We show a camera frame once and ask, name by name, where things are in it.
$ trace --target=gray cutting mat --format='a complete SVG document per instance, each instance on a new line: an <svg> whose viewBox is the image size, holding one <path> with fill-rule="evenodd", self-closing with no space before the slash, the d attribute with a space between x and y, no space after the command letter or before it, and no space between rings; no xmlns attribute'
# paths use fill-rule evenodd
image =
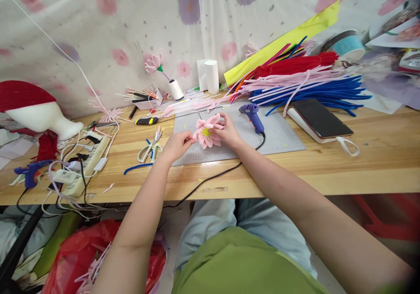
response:
<svg viewBox="0 0 420 294"><path fill-rule="evenodd" d="M217 108L210 110L210 113L204 110L185 116L181 116L182 114L180 114L180 117L175 118L174 133L184 130L190 130L191 133L194 133L197 130L196 123L200 119L200 116L202 120L207 120L218 112L225 112L232 119L239 136L253 148L256 148L263 141L262 135L255 133L254 126L249 121L247 115L242 114L239 116L239 107L249 103L249 100L237 101L226 110ZM263 106L258 111L259 118L264 126L264 132L266 133L266 141L258 151L263 155L267 155L306 150L305 145L303 145L279 112L273 112L268 117L265 117L265 114L271 108L272 106ZM223 142L221 147L207 147L205 150L197 142L188 149L183 157L175 161L172 166L221 161L237 157L236 153L230 150Z"/></svg>

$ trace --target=yellow cardboard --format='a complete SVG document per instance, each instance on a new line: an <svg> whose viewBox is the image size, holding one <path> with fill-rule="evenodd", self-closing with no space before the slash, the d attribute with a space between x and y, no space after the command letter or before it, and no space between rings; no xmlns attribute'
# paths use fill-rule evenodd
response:
<svg viewBox="0 0 420 294"><path fill-rule="evenodd" d="M224 74L224 78L228 86L235 84L242 76L256 67L264 64L268 59L274 56L287 43L292 45L299 43L305 36L311 38L316 34L327 29L337 22L337 15L340 10L340 1L327 7L321 13L308 19L305 23L289 31L269 45L254 53L245 61L235 66Z"/></svg>

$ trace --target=red knit hat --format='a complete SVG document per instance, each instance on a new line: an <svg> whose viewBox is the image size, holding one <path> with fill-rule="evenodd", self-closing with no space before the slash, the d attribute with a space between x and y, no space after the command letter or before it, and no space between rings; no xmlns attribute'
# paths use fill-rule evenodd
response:
<svg viewBox="0 0 420 294"><path fill-rule="evenodd" d="M0 112L55 101L47 91L28 82L9 80L0 83Z"/></svg>

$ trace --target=blue glue gun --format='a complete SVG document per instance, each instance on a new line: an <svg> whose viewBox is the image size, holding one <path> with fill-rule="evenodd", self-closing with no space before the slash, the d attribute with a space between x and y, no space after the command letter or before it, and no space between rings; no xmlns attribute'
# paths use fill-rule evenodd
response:
<svg viewBox="0 0 420 294"><path fill-rule="evenodd" d="M32 189L36 186L34 177L37 170L40 169L41 167L51 164L52 162L53 162L52 160L45 160L45 161L30 163L26 167L15 168L14 172L18 175L24 174L25 175L25 188Z"/></svg>
<svg viewBox="0 0 420 294"><path fill-rule="evenodd" d="M264 132L264 126L258 117L258 106L256 104L243 105L239 108L240 113L244 113L249 117L255 128L255 133Z"/></svg>

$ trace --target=white paper roll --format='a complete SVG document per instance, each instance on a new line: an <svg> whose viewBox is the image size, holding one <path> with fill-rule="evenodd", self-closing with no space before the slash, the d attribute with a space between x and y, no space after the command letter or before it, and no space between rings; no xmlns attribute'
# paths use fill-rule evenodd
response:
<svg viewBox="0 0 420 294"><path fill-rule="evenodd" d="M217 71L217 60L207 60L204 62L204 68L207 79L207 89L210 94L219 92L219 73Z"/></svg>
<svg viewBox="0 0 420 294"><path fill-rule="evenodd" d="M179 100L184 97L184 93L179 87L177 80L171 80L169 82L169 88L171 89L172 97L174 98L174 100Z"/></svg>

